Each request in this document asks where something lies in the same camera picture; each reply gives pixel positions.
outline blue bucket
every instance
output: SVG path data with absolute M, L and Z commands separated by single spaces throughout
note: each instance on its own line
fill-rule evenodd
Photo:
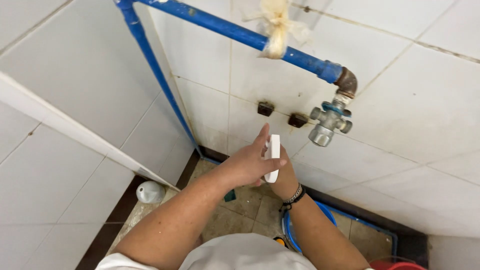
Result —
M 325 214 L 325 216 L 327 216 L 328 219 L 336 226 L 335 218 L 333 217 L 332 213 L 328 210 L 328 208 L 325 207 L 325 205 L 323 205 L 322 203 L 319 203 L 317 201 L 314 201 L 314 202 L 322 210 L 322 212 Z M 290 243 L 292 243 L 292 245 L 294 246 L 294 248 L 296 250 L 301 252 L 301 249 L 300 249 L 299 245 L 297 244 L 297 238 L 296 238 L 295 232 L 293 231 L 293 224 L 292 224 L 292 221 L 290 221 L 290 215 L 289 215 L 288 211 L 283 216 L 282 229 L 283 229 L 283 233 L 287 237 L 288 241 L 290 241 Z

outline black bracelet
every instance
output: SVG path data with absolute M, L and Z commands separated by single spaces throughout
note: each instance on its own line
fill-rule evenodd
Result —
M 300 201 L 300 199 L 303 198 L 303 195 L 305 195 L 306 192 L 307 192 L 307 190 L 302 187 L 300 195 L 298 195 L 298 197 L 296 197 L 296 198 L 293 200 L 293 202 L 289 202 L 289 203 L 285 203 L 285 202 L 284 202 L 284 203 L 282 204 L 282 208 L 285 208 L 284 212 L 287 212 L 288 210 L 292 209 L 292 204 Z

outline red bucket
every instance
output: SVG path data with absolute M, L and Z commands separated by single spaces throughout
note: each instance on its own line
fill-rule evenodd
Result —
M 384 260 L 375 260 L 370 263 L 370 267 L 375 270 L 426 270 L 418 264 L 411 262 L 389 262 Z

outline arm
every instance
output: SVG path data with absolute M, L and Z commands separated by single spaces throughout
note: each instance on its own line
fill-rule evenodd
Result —
M 158 269 L 178 269 L 229 190 L 251 184 L 287 162 L 262 160 L 268 129 L 266 124 L 252 145 L 240 149 L 148 214 L 118 243 L 114 252 Z
M 290 199 L 298 188 L 292 163 L 283 147 L 280 157 L 287 164 L 280 169 L 277 181 L 271 184 L 273 191 Z M 307 194 L 292 204 L 290 218 L 303 255 L 319 270 L 364 270 L 369 268 L 360 251 L 323 214 Z

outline hand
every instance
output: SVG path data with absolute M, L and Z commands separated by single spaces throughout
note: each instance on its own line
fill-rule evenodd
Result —
M 266 123 L 253 144 L 241 148 L 212 170 L 211 174 L 217 179 L 220 178 L 229 189 L 233 189 L 237 186 L 252 184 L 263 175 L 282 168 L 287 163 L 285 159 L 263 160 L 262 158 L 269 128 Z
M 275 183 L 270 183 L 270 186 L 273 192 L 282 198 L 282 200 L 288 200 L 295 195 L 299 187 L 299 182 L 293 171 L 292 162 L 290 162 L 283 146 L 280 146 L 280 158 L 286 160 L 287 163 L 278 171 L 278 177 Z

